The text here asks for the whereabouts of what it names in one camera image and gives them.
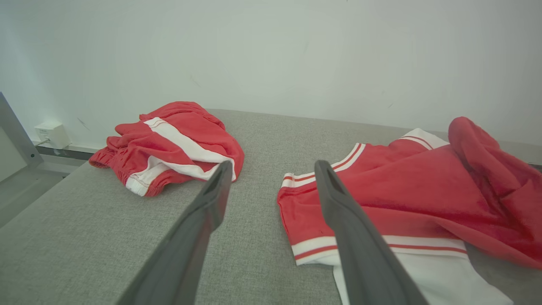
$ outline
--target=red fabric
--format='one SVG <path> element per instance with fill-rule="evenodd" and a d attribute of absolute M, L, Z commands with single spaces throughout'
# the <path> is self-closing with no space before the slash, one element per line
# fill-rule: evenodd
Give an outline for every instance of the red fabric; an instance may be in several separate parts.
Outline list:
<path fill-rule="evenodd" d="M 155 118 L 160 118 L 164 122 L 160 121 L 152 125 L 144 123 Z M 111 167 L 125 185 L 129 177 L 137 180 L 139 184 L 148 188 L 145 196 L 158 195 L 166 184 L 183 183 L 194 179 L 190 175 L 167 169 L 152 181 L 148 181 L 137 173 L 141 173 L 151 165 L 149 160 L 157 158 L 174 164 L 195 165 L 203 171 L 208 171 L 216 165 L 212 162 L 192 160 L 183 147 L 151 130 L 160 124 L 170 124 L 200 147 L 232 158 L 234 172 L 236 177 L 239 176 L 244 161 L 243 150 L 238 142 L 226 132 L 224 124 L 197 103 L 188 101 L 169 103 L 147 115 L 140 115 L 139 119 L 137 123 L 118 125 L 115 131 L 120 137 L 108 137 L 107 147 L 96 152 L 89 163 L 98 168 Z"/>
<path fill-rule="evenodd" d="M 366 144 L 337 174 L 382 235 L 460 238 L 542 269 L 542 174 L 467 118 L 450 124 L 449 140 L 431 150 L 408 137 Z M 334 236 L 315 182 L 282 187 L 277 202 L 292 245 Z"/>

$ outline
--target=baseboard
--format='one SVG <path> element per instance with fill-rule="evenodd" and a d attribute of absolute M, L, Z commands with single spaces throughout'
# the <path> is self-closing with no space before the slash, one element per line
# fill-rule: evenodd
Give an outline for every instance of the baseboard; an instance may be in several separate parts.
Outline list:
<path fill-rule="evenodd" d="M 49 144 L 41 144 L 36 146 L 38 153 L 41 155 L 48 156 L 57 156 L 64 158 L 71 158 L 77 160 L 88 160 L 95 152 L 98 151 L 96 148 L 83 147 L 79 145 L 68 145 L 63 149 L 54 149 Z"/>
<path fill-rule="evenodd" d="M 40 141 L 32 140 L 32 143 L 34 143 L 34 145 L 38 144 L 39 142 Z M 49 143 L 41 144 L 38 147 L 44 147 L 44 148 L 51 148 L 52 149 L 52 147 L 51 147 L 51 145 Z M 89 146 L 81 145 L 81 144 L 70 144 L 70 145 L 64 147 L 63 149 L 64 150 L 72 150 L 72 151 L 80 151 L 82 153 L 94 154 L 95 152 L 97 152 L 98 150 L 100 150 L 102 148 L 89 147 Z"/>
<path fill-rule="evenodd" d="M 542 173 L 542 165 L 537 165 L 537 164 L 529 164 L 529 165 L 534 167 L 535 169 L 537 169 L 537 171 Z"/>

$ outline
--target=white stripe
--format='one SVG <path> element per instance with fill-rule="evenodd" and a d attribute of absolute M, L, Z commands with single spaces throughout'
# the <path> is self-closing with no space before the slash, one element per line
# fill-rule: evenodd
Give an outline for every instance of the white stripe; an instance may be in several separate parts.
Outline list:
<path fill-rule="evenodd" d="M 433 134 L 430 134 L 428 133 L 427 131 L 424 131 L 420 128 L 416 128 L 410 132 L 408 132 L 406 135 L 404 135 L 403 137 L 417 137 L 417 138 L 420 138 L 420 139 L 424 139 L 427 143 L 429 143 L 429 145 L 431 145 L 431 147 L 433 147 L 434 149 L 435 148 L 438 148 L 438 147 L 441 147 L 441 146 L 444 146 L 444 145 L 448 145 L 449 143 L 440 139 L 439 137 L 433 135 Z M 431 149 L 431 147 L 427 147 L 427 144 L 423 143 L 423 141 L 415 141 L 415 139 L 412 139 L 412 138 L 406 138 L 408 140 L 412 140 L 414 142 L 418 142 L 422 145 L 424 145 L 424 147 L 426 147 L 427 149 Z"/>
<path fill-rule="evenodd" d="M 339 164 L 345 162 L 346 160 L 348 160 L 348 158 L 350 158 L 350 156 L 352 156 L 352 154 L 354 153 L 354 151 L 356 151 L 356 149 L 358 148 L 358 145 L 359 145 L 359 143 L 356 143 L 356 144 L 354 145 L 354 148 L 352 148 L 352 150 L 348 153 L 348 155 L 346 156 L 346 158 L 342 159 L 342 160 L 339 161 L 339 162 L 333 163 L 333 164 L 331 165 L 331 167 L 335 167 L 335 166 L 337 166 L 337 165 L 339 165 Z M 292 177 L 292 178 L 294 178 L 294 179 L 301 179 L 301 178 L 309 177 L 309 176 L 312 176 L 312 175 L 314 175 L 314 172 L 308 173 L 308 174 L 302 174 L 302 175 L 294 175 L 293 173 L 286 173 L 286 174 L 284 175 L 284 177 L 289 176 L 289 177 Z"/>
<path fill-rule="evenodd" d="M 358 146 L 359 146 L 359 150 L 357 151 L 357 153 L 352 157 L 352 159 L 350 159 L 350 161 L 348 161 L 347 163 L 345 163 L 341 167 L 335 169 L 334 171 L 336 173 L 349 168 L 350 166 L 352 166 L 356 162 L 356 160 L 359 158 L 359 156 L 362 154 L 363 150 L 365 149 L 365 144 L 356 143 L 355 146 L 354 146 L 354 149 L 352 149 L 350 154 L 346 158 L 341 160 L 340 162 L 334 163 L 332 165 L 332 167 L 340 165 L 341 163 L 344 163 L 346 160 L 348 160 L 350 158 L 350 156 L 352 156 L 352 154 L 356 151 Z M 308 176 L 312 176 L 312 175 L 314 175 L 314 172 L 309 173 L 309 174 L 297 175 L 297 176 L 292 174 L 292 173 L 286 173 L 284 175 L 285 178 L 286 177 L 292 177 L 293 179 L 283 179 L 281 188 L 282 187 L 300 187 L 300 186 L 304 186 L 304 185 L 307 185 L 309 183 L 312 183 L 312 182 L 316 181 L 316 177 L 311 177 L 309 179 L 305 179 L 305 180 L 301 180 L 301 181 L 296 180 L 296 179 L 300 179 L 300 178 L 304 178 L 304 177 L 308 177 Z"/>
<path fill-rule="evenodd" d="M 409 237 L 409 236 L 395 236 L 395 235 L 384 235 L 382 236 L 386 243 L 392 245 L 404 245 L 404 246 L 427 246 L 427 247 L 449 247 L 455 248 L 458 250 L 466 251 L 465 243 L 463 240 L 451 239 L 451 238 L 429 238 L 429 237 Z M 316 250 L 328 246 L 336 246 L 337 240 L 334 236 L 322 236 L 304 240 L 300 243 L 292 245 L 292 252 L 294 256 Z M 408 248 L 399 248 L 391 247 L 390 248 L 394 253 L 412 253 L 412 254 L 421 254 L 421 255 L 447 255 L 447 256 L 457 256 L 468 259 L 468 255 L 462 252 L 452 251 L 452 250 L 432 250 L 432 249 L 408 249 Z M 329 255 L 329 251 L 326 250 L 322 252 L 317 252 L 312 255 L 309 255 L 304 258 L 296 260 L 297 265 L 314 263 L 313 260 L 321 259 Z"/>
<path fill-rule="evenodd" d="M 428 304 L 513 305 L 505 294 L 489 285 L 470 261 L 455 257 L 420 257 L 396 253 Z M 333 277 L 343 305 L 349 305 L 343 269 L 333 267 Z"/>
<path fill-rule="evenodd" d="M 400 140 L 411 140 L 413 142 L 416 142 L 416 143 L 419 143 L 421 144 L 423 147 L 427 148 L 428 150 L 431 150 L 431 146 L 427 145 L 426 142 L 420 140 L 420 139 L 416 139 L 416 138 L 411 138 L 411 137 L 402 137 L 402 138 L 399 138 Z"/>
<path fill-rule="evenodd" d="M 449 251 L 449 250 L 429 250 L 429 249 L 409 249 L 409 248 L 396 248 L 390 247 L 393 253 L 407 253 L 407 254 L 419 254 L 419 255 L 439 255 L 439 256 L 456 256 L 465 259 L 469 259 L 466 253 Z"/>
<path fill-rule="evenodd" d="M 383 237 L 384 237 L 384 240 L 388 244 L 394 244 L 394 245 L 450 247 L 450 248 L 466 250 L 465 243 L 461 239 L 409 237 L 409 236 L 396 236 L 396 235 L 384 235 Z"/>
<path fill-rule="evenodd" d="M 155 156 L 150 156 L 147 160 L 147 168 L 137 173 L 133 173 L 126 180 L 126 188 L 132 192 L 144 196 L 148 189 L 149 185 L 158 177 L 161 173 L 168 169 L 173 169 L 174 171 L 183 174 L 192 176 L 194 178 L 209 180 L 214 174 L 220 163 L 224 161 L 230 161 L 233 166 L 235 162 L 232 158 L 223 156 L 214 151 L 210 151 L 201 147 L 194 140 L 180 133 L 177 128 L 168 122 L 162 120 L 161 118 L 153 118 L 144 122 L 149 126 L 149 128 L 156 132 L 157 134 L 163 136 L 164 138 L 171 141 L 173 144 L 179 146 L 183 149 L 184 153 L 193 161 L 201 161 L 208 163 L 217 163 L 213 168 L 208 171 L 204 171 L 201 167 L 195 164 L 178 164 L 172 162 L 163 161 Z M 235 171 L 232 171 L 231 180 L 235 180 L 236 175 Z"/>
<path fill-rule="evenodd" d="M 295 261 L 297 266 L 303 264 L 340 265 L 339 251 L 337 249 L 318 252 Z"/>
<path fill-rule="evenodd" d="M 292 252 L 294 252 L 294 256 L 296 256 L 310 250 L 336 245 L 337 240 L 335 239 L 335 236 L 322 236 L 292 245 Z"/>

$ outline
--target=floor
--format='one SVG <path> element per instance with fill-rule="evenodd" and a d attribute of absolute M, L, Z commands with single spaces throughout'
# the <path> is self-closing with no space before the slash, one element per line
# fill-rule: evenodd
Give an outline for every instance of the floor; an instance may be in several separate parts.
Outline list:
<path fill-rule="evenodd" d="M 0 182 L 0 228 L 85 161 L 45 156 L 44 166 L 23 168 Z"/>

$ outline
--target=metal frame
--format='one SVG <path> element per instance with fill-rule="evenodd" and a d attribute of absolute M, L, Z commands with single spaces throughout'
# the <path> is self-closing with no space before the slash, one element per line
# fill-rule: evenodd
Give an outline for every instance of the metal frame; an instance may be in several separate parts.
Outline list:
<path fill-rule="evenodd" d="M 0 126 L 27 163 L 28 168 L 36 168 L 43 163 L 43 158 L 34 147 L 2 92 L 0 92 Z"/>

